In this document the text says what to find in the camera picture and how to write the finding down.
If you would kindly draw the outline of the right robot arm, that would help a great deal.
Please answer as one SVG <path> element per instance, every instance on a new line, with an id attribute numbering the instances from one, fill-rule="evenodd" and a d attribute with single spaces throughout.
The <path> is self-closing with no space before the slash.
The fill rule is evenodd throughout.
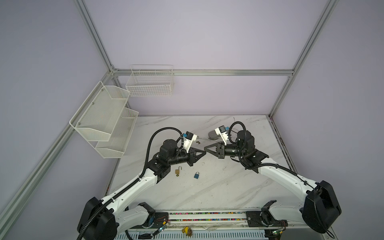
<path id="1" fill-rule="evenodd" d="M 272 179 L 294 194 L 300 204 L 279 206 L 271 200 L 262 207 L 262 225 L 269 227 L 277 221 L 305 223 L 317 233 L 325 234 L 341 215 L 342 210 L 332 185 L 326 181 L 307 179 L 283 167 L 255 147 L 255 138 L 249 131 L 239 131 L 236 141 L 219 142 L 205 147 L 205 151 L 219 159 L 234 157 L 246 170 Z"/>

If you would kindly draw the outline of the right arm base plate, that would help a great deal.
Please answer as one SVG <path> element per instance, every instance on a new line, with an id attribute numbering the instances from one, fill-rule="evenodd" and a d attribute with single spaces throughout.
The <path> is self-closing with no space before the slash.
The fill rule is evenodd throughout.
<path id="1" fill-rule="evenodd" d="M 283 227 L 286 228 L 286 220 L 276 220 L 270 212 L 270 207 L 276 200 L 267 202 L 260 210 L 246 211 L 246 219 L 249 227 Z"/>

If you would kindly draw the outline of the brass padlock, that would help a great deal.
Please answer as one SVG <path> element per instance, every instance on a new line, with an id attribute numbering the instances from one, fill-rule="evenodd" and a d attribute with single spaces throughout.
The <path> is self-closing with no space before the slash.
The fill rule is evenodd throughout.
<path id="1" fill-rule="evenodd" d="M 175 174 L 176 174 L 177 177 L 180 176 L 180 172 L 181 172 L 182 169 L 183 169 L 182 166 L 179 166 L 179 167 L 175 170 Z"/>

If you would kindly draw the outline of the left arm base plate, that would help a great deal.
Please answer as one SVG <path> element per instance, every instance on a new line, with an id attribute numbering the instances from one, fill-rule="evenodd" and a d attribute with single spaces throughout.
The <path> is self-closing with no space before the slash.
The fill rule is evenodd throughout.
<path id="1" fill-rule="evenodd" d="M 129 228 L 129 230 L 135 230 L 135 229 L 158 229 L 163 225 L 164 221 L 167 221 L 169 219 L 169 213 L 168 212 L 156 212 L 151 218 L 149 218 L 149 221 L 147 219 L 143 222 L 144 217 L 146 217 L 144 213 L 135 214 L 134 220 L 135 223 L 142 223 L 142 225 L 135 225 Z"/>

